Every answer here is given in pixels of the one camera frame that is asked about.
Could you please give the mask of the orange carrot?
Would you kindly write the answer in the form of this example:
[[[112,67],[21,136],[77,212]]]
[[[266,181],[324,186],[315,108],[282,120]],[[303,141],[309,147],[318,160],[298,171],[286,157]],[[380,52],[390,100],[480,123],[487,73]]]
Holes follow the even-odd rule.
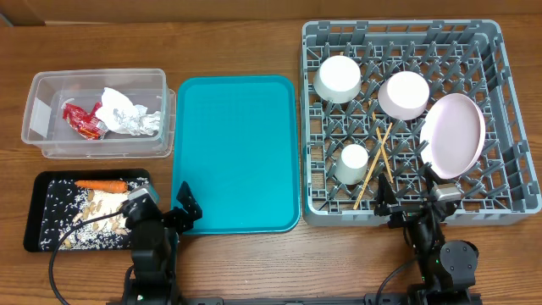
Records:
[[[109,193],[124,193],[128,191],[127,183],[122,180],[77,180],[75,184],[81,188]]]

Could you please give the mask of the white bowl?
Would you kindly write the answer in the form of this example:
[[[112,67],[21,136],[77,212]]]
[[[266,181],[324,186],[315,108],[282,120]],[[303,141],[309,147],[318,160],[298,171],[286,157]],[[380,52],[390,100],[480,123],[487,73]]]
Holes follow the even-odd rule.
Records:
[[[327,58],[313,79],[314,91],[325,101],[347,103],[361,90],[361,68],[344,55]]]

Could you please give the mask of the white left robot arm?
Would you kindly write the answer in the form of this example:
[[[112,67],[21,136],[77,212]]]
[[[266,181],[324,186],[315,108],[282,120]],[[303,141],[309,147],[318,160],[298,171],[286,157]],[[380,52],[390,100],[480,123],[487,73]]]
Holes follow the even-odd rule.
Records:
[[[163,213],[158,194],[145,184],[122,203],[133,262],[124,279],[123,304],[185,303],[177,285],[176,251],[180,236],[202,217],[202,209],[185,181],[176,199],[181,206]]]

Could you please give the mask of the aluminium foil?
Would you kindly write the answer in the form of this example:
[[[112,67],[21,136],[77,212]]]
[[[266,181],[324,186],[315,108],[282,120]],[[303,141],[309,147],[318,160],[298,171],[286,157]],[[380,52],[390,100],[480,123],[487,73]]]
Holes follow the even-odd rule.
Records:
[[[147,113],[147,108],[137,105],[135,107],[136,116],[128,120],[125,129],[132,136],[147,135],[152,136],[160,129],[161,112],[155,111],[152,114]]]

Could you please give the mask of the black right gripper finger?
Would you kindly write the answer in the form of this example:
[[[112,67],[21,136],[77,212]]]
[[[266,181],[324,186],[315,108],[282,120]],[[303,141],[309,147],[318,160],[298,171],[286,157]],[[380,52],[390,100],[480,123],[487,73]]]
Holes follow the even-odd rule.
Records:
[[[378,193],[376,196],[374,214],[377,216],[387,216],[394,213],[398,209],[398,202],[395,198],[395,194],[390,183],[385,177],[385,174],[380,173],[378,178]]]
[[[432,189],[435,185],[442,185],[445,183],[430,166],[427,166],[423,171],[423,178],[425,179],[425,185],[427,189]]]

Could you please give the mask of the red snack wrapper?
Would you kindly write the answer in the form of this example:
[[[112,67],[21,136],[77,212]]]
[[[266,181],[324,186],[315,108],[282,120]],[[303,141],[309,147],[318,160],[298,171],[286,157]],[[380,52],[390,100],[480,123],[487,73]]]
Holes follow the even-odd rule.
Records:
[[[97,116],[97,110],[102,106],[97,102],[92,111],[87,113],[83,108],[76,106],[67,100],[61,106],[63,119],[78,134],[87,140],[101,140],[109,132],[108,127]]]

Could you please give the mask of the pink bowl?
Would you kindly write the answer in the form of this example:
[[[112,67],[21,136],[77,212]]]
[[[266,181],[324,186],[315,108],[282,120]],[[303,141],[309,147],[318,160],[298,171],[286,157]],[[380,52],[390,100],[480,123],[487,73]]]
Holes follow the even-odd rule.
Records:
[[[411,120],[419,117],[429,100],[429,83],[411,71],[392,75],[379,88],[378,102],[390,117]]]

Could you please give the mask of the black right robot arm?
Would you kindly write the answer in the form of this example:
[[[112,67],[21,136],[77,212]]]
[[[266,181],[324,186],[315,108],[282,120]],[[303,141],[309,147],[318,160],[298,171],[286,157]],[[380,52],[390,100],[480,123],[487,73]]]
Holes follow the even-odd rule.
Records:
[[[389,228],[402,228],[414,258],[388,275],[379,286],[374,304],[477,305],[482,297],[472,294],[479,251],[470,241],[447,241],[440,223],[452,216],[462,198],[460,190],[442,180],[431,169],[424,170],[427,195],[421,202],[400,205],[385,175],[379,175],[374,214],[388,216]],[[384,288],[396,275],[416,263],[421,284],[407,287],[404,294],[385,294]]]

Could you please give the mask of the pink plate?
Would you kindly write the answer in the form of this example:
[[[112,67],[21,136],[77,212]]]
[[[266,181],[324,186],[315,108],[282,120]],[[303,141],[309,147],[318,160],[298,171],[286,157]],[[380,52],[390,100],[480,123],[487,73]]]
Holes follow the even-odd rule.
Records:
[[[420,132],[427,146],[421,158],[441,178],[466,173],[484,146],[485,122],[478,105],[468,96],[451,93],[428,111]]]

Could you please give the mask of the white cup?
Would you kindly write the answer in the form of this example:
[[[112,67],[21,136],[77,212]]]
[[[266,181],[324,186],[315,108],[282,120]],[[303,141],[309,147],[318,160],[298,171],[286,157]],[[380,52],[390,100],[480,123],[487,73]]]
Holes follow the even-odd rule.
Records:
[[[336,165],[335,178],[342,184],[355,185],[367,172],[368,152],[361,145],[347,145],[342,149]]]

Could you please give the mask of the pile of rice and peanuts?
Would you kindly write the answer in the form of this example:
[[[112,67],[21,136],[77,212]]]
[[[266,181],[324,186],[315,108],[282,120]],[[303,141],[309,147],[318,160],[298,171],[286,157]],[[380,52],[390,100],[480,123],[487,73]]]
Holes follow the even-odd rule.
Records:
[[[69,223],[69,228],[61,231],[58,242],[65,233],[76,225],[92,219],[98,219],[98,221],[88,224],[70,234],[64,243],[60,245],[60,248],[62,250],[112,250],[127,248],[130,244],[128,237],[130,231],[125,226],[125,218],[117,215],[104,219],[103,216],[119,211],[122,202],[127,199],[128,193],[109,193],[87,188],[81,189],[88,191],[83,208],[73,217]]]

